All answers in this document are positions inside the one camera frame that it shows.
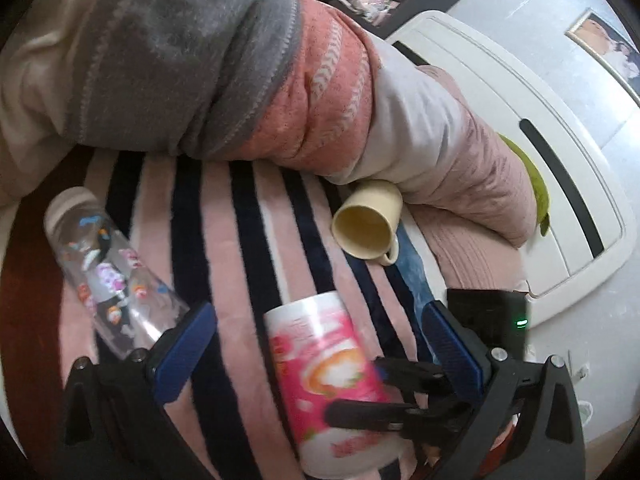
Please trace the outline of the striped fleece blanket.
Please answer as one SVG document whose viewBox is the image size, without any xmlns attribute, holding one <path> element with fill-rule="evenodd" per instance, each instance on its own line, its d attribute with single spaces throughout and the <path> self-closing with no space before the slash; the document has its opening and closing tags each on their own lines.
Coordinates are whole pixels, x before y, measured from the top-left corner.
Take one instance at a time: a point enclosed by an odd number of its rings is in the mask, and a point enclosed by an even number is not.
<svg viewBox="0 0 640 480">
<path fill-rule="evenodd" d="M 66 376 L 78 356 L 110 360 L 43 231 L 50 200 L 83 185 L 103 200 L 142 260 L 190 304 L 210 301 L 218 332 L 168 408 L 221 479 L 298 479 L 265 313 L 335 290 L 369 356 L 428 360 L 414 317 L 432 284 L 426 246 L 405 222 L 394 266 L 345 255 L 330 232 L 344 192 L 266 162 L 204 164 L 76 148 L 32 194 L 1 211 L 1 413 L 29 465 L 49 477 Z"/>
</svg>

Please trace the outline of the green plush toy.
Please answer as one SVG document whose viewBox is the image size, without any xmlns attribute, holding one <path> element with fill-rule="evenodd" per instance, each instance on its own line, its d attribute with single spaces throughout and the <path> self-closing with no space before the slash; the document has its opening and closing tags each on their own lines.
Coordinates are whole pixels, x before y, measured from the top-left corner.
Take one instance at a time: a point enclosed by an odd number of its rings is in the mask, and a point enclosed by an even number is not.
<svg viewBox="0 0 640 480">
<path fill-rule="evenodd" d="M 510 150 L 518 156 L 519 159 L 521 159 L 521 162 L 525 166 L 530 184 L 534 190 L 537 226 L 539 228 L 540 235 L 546 236 L 550 229 L 550 195 L 546 182 L 544 182 L 544 178 L 538 168 L 519 146 L 502 134 L 500 134 L 500 138 L 510 148 Z"/>
</svg>

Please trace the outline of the pink ribbed pillow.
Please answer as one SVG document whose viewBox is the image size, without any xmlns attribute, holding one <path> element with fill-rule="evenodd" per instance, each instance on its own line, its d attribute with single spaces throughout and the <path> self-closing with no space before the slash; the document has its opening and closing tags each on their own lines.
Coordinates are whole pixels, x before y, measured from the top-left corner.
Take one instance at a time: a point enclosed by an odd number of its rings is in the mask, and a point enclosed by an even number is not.
<svg viewBox="0 0 640 480">
<path fill-rule="evenodd" d="M 409 211 L 449 288 L 526 291 L 521 255 L 499 234 L 446 210 L 410 206 Z"/>
</svg>

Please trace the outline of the red white paper cup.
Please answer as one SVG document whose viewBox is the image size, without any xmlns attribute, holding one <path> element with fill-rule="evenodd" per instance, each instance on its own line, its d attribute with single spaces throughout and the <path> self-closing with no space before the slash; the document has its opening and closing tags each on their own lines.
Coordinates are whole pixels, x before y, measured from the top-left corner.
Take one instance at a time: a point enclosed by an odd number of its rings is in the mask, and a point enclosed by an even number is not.
<svg viewBox="0 0 640 480">
<path fill-rule="evenodd" d="M 264 320 L 303 472 L 317 479 L 356 478 L 398 460 L 406 447 L 401 438 L 332 428 L 323 419 L 335 400 L 390 400 L 338 292 L 284 304 Z"/>
</svg>

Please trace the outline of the framed photo on wall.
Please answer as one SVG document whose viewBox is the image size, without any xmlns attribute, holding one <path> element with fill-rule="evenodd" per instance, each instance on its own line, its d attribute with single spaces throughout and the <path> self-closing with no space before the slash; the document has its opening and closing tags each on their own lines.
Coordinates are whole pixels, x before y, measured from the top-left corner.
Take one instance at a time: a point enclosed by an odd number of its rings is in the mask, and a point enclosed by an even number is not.
<svg viewBox="0 0 640 480">
<path fill-rule="evenodd" d="M 639 103 L 639 51 L 630 40 L 591 9 L 567 29 L 565 36 L 581 46 Z"/>
</svg>

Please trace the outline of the white bed headboard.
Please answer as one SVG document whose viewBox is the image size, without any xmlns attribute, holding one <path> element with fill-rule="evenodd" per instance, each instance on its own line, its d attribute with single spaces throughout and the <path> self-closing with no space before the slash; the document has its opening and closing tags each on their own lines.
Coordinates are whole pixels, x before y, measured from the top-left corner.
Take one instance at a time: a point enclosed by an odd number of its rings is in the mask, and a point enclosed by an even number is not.
<svg viewBox="0 0 640 480">
<path fill-rule="evenodd" d="M 472 110 L 544 179 L 550 228 L 521 250 L 530 326 L 620 270 L 636 246 L 634 212 L 596 141 L 548 84 L 500 44 L 439 11 L 415 16 L 387 40 L 414 64 L 450 73 Z"/>
</svg>

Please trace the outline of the clear printed glass cup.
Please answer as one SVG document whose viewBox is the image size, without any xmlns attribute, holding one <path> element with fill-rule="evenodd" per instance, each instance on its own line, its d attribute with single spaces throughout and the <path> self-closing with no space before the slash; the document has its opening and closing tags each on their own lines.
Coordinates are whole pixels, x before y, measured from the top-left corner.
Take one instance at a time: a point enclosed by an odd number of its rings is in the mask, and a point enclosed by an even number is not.
<svg viewBox="0 0 640 480">
<path fill-rule="evenodd" d="M 149 349 L 189 307 L 142 261 L 88 188 L 55 196 L 44 232 L 66 280 L 119 359 Z"/>
</svg>

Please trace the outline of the cream ceramic mug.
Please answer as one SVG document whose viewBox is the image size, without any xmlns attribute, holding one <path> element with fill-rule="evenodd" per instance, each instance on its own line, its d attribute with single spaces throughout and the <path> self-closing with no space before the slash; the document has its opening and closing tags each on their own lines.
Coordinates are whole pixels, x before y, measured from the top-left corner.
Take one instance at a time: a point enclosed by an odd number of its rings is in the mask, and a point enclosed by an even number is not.
<svg viewBox="0 0 640 480">
<path fill-rule="evenodd" d="M 332 235 L 346 254 L 391 266 L 399 256 L 397 229 L 402 206 L 404 201 L 395 185 L 363 181 L 334 214 Z"/>
</svg>

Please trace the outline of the pink grey striped duvet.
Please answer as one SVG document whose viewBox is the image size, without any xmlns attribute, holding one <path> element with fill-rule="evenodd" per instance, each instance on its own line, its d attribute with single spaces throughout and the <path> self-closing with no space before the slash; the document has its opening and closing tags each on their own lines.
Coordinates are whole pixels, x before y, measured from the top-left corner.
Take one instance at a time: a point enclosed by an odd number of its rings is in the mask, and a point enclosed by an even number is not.
<svg viewBox="0 0 640 480">
<path fill-rule="evenodd" d="M 77 145 L 393 183 L 514 246 L 521 159 L 452 77 L 317 0 L 1 0 L 1 200 Z"/>
</svg>

